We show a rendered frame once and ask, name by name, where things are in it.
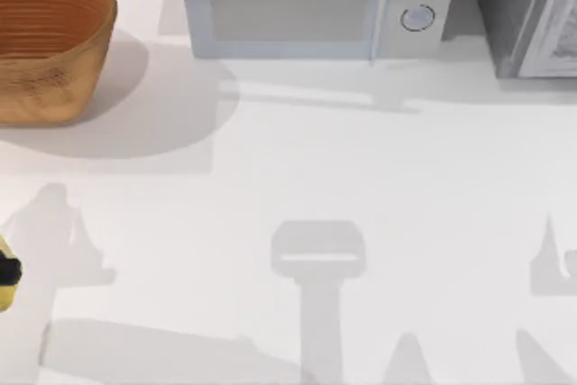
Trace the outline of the brown wicker basket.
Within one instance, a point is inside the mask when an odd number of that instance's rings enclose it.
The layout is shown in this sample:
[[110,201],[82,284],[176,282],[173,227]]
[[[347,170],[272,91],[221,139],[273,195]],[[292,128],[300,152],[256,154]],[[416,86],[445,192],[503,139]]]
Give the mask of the brown wicker basket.
[[64,124],[86,110],[116,0],[0,0],[0,125]]

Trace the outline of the yellow bread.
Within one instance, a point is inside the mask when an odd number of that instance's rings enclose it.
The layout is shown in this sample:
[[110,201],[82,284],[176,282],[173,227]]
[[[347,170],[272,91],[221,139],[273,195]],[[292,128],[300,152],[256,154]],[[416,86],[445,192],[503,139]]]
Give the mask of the yellow bread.
[[[5,238],[1,235],[0,235],[0,252],[2,252],[4,255],[8,257],[17,258],[12,252]],[[18,284],[11,287],[0,287],[0,312],[6,311],[13,304]]]

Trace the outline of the round microwave knob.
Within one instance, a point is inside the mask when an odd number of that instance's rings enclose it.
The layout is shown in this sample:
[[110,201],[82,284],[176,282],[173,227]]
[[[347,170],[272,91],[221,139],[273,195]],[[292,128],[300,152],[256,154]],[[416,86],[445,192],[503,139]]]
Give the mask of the round microwave knob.
[[428,5],[406,9],[400,16],[400,24],[408,32],[423,32],[435,22],[435,10]]

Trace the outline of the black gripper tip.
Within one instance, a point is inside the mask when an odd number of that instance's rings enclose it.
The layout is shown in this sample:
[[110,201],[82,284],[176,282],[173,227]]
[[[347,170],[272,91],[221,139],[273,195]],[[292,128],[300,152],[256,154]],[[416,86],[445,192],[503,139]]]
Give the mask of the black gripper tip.
[[0,252],[0,287],[11,287],[19,283],[23,275],[22,263],[15,257]]

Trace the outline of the pale microwave oven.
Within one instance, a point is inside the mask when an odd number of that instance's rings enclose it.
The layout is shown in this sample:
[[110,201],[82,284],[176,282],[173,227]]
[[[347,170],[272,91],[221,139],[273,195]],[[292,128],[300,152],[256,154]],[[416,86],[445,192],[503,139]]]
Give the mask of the pale microwave oven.
[[[194,54],[204,59],[370,60],[378,0],[184,0]],[[422,59],[443,36],[451,0],[386,0],[376,60]],[[408,32],[400,16],[428,5],[434,24]]]

